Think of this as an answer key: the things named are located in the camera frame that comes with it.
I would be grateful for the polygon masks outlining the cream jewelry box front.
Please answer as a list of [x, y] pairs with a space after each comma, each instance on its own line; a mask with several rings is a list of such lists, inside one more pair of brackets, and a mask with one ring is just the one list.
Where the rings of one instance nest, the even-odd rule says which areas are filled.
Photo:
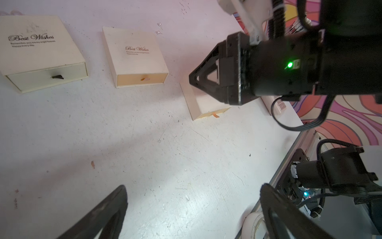
[[221, 103], [202, 90], [190, 85], [187, 80], [180, 83], [187, 106], [193, 121], [222, 114], [231, 108]]

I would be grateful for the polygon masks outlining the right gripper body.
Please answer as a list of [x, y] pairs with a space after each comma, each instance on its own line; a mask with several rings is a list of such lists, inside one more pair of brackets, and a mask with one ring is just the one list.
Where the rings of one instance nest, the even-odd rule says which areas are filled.
[[224, 1], [249, 34], [246, 79], [255, 96], [372, 95], [382, 102], [381, 1], [320, 1], [317, 25], [296, 1], [302, 31], [286, 34], [284, 1]]

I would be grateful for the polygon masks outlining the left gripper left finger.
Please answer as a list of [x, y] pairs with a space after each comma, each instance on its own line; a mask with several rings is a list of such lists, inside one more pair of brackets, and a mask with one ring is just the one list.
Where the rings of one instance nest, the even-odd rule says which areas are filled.
[[64, 232], [60, 239], [118, 239], [128, 207], [127, 191], [118, 186], [104, 200]]

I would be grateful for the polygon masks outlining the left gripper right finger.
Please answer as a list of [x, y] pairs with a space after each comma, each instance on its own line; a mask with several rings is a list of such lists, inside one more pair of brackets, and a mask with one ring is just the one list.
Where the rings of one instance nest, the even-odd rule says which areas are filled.
[[270, 184], [263, 184], [260, 203], [271, 239], [332, 239]]

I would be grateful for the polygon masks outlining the small cream jewelry box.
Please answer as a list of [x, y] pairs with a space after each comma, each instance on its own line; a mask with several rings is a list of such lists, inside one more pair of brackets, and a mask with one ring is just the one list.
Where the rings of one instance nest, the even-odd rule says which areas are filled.
[[21, 93], [89, 76], [58, 16], [1, 16], [1, 74]]

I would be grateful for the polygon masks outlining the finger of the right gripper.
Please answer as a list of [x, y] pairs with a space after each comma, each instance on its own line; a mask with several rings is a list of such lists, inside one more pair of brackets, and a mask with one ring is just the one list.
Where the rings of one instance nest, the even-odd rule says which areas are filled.
[[219, 43], [189, 75], [189, 84], [220, 102], [228, 101], [230, 58], [226, 56], [225, 41]]

